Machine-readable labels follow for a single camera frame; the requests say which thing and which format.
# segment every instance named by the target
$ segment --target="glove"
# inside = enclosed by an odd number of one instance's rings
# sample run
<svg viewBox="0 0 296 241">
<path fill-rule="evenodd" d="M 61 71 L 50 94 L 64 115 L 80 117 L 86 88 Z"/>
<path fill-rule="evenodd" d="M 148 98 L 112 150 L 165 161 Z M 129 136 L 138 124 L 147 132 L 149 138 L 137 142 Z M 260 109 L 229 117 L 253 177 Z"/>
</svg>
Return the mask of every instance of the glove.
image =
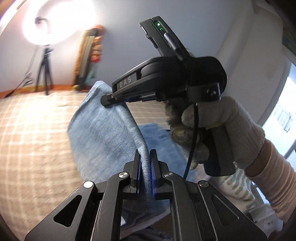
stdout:
<svg viewBox="0 0 296 241">
<path fill-rule="evenodd" d="M 265 140 L 264 130 L 237 101 L 231 97 L 223 97 L 220 101 L 199 103 L 198 111 L 199 128 L 209 129 L 225 125 L 234 161 L 240 169 L 245 169 L 254 162 Z M 181 114 L 174 106 L 166 104 L 165 114 L 173 141 L 185 150 L 190 149 L 194 127 L 193 105 Z M 191 169 L 194 169 L 199 161 L 208 159 L 206 149 L 199 132 Z"/>
</svg>

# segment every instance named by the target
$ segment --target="plaid rug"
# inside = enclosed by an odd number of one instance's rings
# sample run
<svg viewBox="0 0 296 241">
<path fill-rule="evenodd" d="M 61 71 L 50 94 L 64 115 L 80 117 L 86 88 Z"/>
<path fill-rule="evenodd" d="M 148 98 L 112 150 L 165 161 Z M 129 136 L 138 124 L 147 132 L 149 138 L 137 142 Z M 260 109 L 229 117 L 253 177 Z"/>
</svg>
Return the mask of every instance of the plaid rug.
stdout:
<svg viewBox="0 0 296 241">
<path fill-rule="evenodd" d="M 85 96 L 61 91 L 0 100 L 0 214 L 20 240 L 82 183 L 67 126 Z M 137 124 L 167 127 L 163 103 L 128 106 Z"/>
</svg>

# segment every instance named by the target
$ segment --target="tripod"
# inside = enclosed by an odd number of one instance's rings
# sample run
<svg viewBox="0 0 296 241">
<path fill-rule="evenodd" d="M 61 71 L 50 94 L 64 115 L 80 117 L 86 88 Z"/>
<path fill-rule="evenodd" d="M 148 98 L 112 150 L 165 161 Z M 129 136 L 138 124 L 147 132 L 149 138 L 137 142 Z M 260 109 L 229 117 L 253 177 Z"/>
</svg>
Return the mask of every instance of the tripod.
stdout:
<svg viewBox="0 0 296 241">
<path fill-rule="evenodd" d="M 47 86 L 47 81 L 49 81 L 50 84 L 50 89 L 53 89 L 53 84 L 52 84 L 52 77 L 50 74 L 50 68 L 49 68 L 49 53 L 53 51 L 49 47 L 49 45 L 45 45 L 44 51 L 43 51 L 43 59 L 41 61 L 39 70 L 38 70 L 38 75 L 37 75 L 37 81 L 36 81 L 36 87 L 35 87 L 35 92 L 38 90 L 38 84 L 40 80 L 40 74 L 41 74 L 41 69 L 44 67 L 44 86 L 45 86 L 45 93 L 48 95 L 48 86 Z"/>
</svg>

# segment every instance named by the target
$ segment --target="gloved hand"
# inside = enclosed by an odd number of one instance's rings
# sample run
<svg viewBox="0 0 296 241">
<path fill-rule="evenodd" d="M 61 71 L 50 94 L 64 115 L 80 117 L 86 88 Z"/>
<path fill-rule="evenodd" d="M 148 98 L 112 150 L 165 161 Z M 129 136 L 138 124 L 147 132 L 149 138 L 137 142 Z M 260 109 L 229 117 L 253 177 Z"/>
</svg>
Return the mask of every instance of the gloved hand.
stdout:
<svg viewBox="0 0 296 241">
<path fill-rule="evenodd" d="M 198 104 L 199 128 L 207 129 L 225 125 L 233 151 L 234 161 L 240 169 L 250 166 L 262 149 L 265 134 L 246 110 L 233 98 L 223 97 L 220 101 L 204 102 Z M 189 106 L 182 114 L 170 104 L 165 108 L 166 121 L 170 125 L 172 139 L 181 145 L 185 151 L 190 149 L 194 127 L 193 105 Z M 207 147 L 201 143 L 199 133 L 191 169 L 199 161 L 208 159 Z"/>
</svg>

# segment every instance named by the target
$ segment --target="triangular cutout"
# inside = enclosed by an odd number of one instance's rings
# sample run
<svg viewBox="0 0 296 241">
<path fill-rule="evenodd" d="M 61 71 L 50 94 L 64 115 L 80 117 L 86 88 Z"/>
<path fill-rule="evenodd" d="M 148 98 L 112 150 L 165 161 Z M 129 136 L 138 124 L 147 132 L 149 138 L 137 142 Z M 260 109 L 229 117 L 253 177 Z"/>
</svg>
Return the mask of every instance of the triangular cutout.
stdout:
<svg viewBox="0 0 296 241">
<path fill-rule="evenodd" d="M 212 202 L 223 227 L 238 221 L 239 217 L 216 195 L 212 196 Z"/>
<path fill-rule="evenodd" d="M 55 215 L 54 221 L 66 227 L 70 227 L 73 222 L 74 216 L 76 214 L 76 211 L 78 209 L 81 199 L 82 199 L 81 195 L 77 195 L 75 198 L 73 198 L 67 204 L 67 206 L 65 206 L 57 215 Z"/>
</svg>

